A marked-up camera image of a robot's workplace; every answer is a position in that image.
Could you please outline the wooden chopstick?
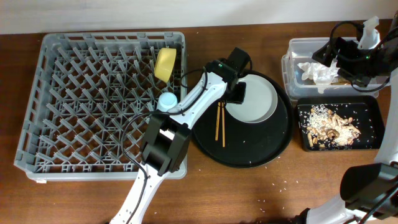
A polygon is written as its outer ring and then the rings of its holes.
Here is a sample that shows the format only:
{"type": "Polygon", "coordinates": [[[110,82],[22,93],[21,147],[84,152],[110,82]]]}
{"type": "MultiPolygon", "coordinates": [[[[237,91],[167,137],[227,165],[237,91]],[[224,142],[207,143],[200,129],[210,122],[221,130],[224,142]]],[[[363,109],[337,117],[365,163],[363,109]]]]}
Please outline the wooden chopstick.
{"type": "Polygon", "coordinates": [[[225,147],[225,113],[224,113],[224,102],[221,102],[221,117],[222,117],[222,147],[225,147]]]}
{"type": "Polygon", "coordinates": [[[221,110],[221,103],[218,102],[217,114],[216,114],[215,141],[218,141],[218,139],[219,139],[220,110],[221,110]]]}

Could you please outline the white ceramic plate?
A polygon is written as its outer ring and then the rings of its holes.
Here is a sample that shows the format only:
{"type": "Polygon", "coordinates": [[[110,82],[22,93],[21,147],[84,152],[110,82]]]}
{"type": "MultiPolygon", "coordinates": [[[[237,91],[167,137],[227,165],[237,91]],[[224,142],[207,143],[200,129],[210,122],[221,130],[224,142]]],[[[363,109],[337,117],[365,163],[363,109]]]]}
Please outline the white ceramic plate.
{"type": "Polygon", "coordinates": [[[245,83],[245,97],[242,104],[227,103],[227,112],[244,123],[260,123],[272,116],[277,108],[277,92],[270,81],[262,76],[249,74],[239,79],[245,83]]]}

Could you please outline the white paper napkin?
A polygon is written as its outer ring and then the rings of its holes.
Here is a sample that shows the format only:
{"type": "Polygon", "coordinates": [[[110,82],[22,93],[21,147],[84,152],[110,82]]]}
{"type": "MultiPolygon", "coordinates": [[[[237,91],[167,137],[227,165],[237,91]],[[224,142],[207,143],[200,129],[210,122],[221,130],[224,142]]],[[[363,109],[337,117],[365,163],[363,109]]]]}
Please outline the white paper napkin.
{"type": "Polygon", "coordinates": [[[319,94],[324,94],[327,85],[339,83],[339,68],[336,65],[336,60],[329,67],[318,62],[298,63],[298,67],[303,70],[301,79],[314,82],[319,94]]]}

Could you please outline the light blue plastic cup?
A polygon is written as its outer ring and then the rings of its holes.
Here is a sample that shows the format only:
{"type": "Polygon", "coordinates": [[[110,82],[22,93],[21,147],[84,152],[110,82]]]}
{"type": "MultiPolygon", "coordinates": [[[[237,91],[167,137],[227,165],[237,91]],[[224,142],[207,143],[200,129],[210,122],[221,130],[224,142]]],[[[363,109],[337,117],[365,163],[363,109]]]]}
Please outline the light blue plastic cup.
{"type": "Polygon", "coordinates": [[[177,97],[173,93],[164,92],[159,96],[157,110],[161,112],[168,112],[168,110],[176,106],[177,103],[177,97]]]}

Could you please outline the yellow bowl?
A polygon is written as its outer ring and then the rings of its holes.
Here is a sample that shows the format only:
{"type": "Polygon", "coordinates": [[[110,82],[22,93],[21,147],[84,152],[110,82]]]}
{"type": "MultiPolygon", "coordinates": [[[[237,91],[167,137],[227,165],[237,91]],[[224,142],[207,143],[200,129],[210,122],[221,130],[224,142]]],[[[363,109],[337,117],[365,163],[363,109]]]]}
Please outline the yellow bowl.
{"type": "Polygon", "coordinates": [[[155,64],[154,75],[159,80],[167,83],[170,80],[174,69],[177,50],[171,48],[161,48],[155,64]]]}

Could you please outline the golden brown food scraps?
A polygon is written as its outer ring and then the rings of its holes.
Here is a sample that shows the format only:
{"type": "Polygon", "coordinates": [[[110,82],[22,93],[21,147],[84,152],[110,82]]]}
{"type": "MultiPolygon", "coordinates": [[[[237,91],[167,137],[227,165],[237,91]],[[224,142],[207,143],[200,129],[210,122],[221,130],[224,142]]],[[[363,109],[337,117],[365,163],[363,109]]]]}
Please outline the golden brown food scraps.
{"type": "Polygon", "coordinates": [[[344,118],[325,105],[311,106],[302,112],[304,140],[309,149],[330,150],[352,146],[361,136],[353,118],[344,118]]]}

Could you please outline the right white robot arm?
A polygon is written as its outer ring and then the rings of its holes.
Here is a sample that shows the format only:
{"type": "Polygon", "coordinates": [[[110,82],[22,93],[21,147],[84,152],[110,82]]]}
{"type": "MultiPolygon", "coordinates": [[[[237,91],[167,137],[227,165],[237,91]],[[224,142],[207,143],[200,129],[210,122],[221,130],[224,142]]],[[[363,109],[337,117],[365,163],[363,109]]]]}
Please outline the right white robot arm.
{"type": "Polygon", "coordinates": [[[376,30],[375,18],[352,26],[356,42],[330,34],[312,58],[325,66],[336,59],[339,75],[359,92],[367,91],[370,79],[386,77],[391,102],[384,137],[372,164],[345,172],[339,195],[317,208],[306,208],[292,223],[366,223],[397,216],[397,19],[384,38],[376,30]]]}

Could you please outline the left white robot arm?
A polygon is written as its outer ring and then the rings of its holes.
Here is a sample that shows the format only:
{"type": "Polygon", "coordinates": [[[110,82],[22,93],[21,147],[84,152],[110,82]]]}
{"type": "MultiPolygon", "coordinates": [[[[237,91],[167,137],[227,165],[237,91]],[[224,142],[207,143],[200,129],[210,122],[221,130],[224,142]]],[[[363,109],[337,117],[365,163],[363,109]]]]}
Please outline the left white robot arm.
{"type": "Polygon", "coordinates": [[[172,108],[151,111],[144,133],[139,169],[121,209],[111,223],[141,223],[160,184],[180,168],[187,155],[192,128],[217,100],[242,103],[245,87],[238,82],[249,59],[219,59],[207,63],[189,94],[172,108]]]}

